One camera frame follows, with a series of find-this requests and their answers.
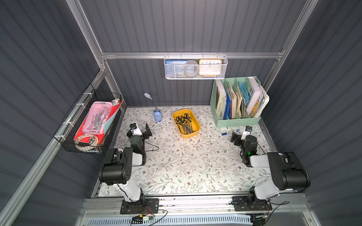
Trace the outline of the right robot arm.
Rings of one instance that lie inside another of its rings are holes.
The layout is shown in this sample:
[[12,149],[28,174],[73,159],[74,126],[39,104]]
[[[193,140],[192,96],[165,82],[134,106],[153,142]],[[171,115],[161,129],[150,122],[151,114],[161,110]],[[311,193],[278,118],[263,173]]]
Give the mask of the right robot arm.
[[260,147],[257,138],[251,135],[252,128],[247,126],[243,134],[232,133],[231,142],[240,147],[240,157],[246,167],[269,169],[271,178],[249,189],[247,197],[232,201],[238,207],[246,205],[251,210],[268,208],[268,200],[285,192],[303,192],[311,179],[294,152],[270,152],[257,154]]

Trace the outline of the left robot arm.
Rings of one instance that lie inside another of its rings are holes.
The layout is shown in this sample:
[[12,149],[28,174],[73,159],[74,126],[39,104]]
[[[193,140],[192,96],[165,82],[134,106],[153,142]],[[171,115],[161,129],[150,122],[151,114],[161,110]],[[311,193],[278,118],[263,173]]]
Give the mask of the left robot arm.
[[99,172],[99,180],[120,191],[127,208],[145,208],[144,193],[131,179],[131,175],[133,167],[144,166],[146,163],[145,140],[152,136],[152,132],[148,124],[145,126],[145,131],[142,132],[137,123],[132,123],[127,136],[131,146],[124,149],[113,149],[116,157],[103,166]]

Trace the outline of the yellow storage box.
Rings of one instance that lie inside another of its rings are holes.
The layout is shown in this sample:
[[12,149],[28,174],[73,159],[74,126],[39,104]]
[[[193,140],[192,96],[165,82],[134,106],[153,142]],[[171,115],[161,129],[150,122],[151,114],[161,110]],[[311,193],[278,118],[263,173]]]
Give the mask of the yellow storage box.
[[201,126],[190,109],[182,109],[173,113],[173,121],[182,138],[198,135]]

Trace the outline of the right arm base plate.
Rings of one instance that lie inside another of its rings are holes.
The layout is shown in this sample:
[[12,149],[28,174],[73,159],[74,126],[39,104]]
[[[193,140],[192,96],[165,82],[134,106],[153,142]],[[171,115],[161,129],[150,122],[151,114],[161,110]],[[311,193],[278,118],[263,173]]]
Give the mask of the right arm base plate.
[[252,200],[247,196],[233,196],[231,205],[235,211],[270,211],[272,205],[266,200]]

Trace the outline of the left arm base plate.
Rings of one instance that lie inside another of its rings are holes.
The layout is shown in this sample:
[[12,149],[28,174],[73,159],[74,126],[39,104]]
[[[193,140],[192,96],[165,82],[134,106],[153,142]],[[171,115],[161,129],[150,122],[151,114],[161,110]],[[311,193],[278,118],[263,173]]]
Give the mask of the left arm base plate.
[[120,214],[131,215],[131,214],[156,214],[159,210],[159,199],[147,198],[136,202],[122,201]]

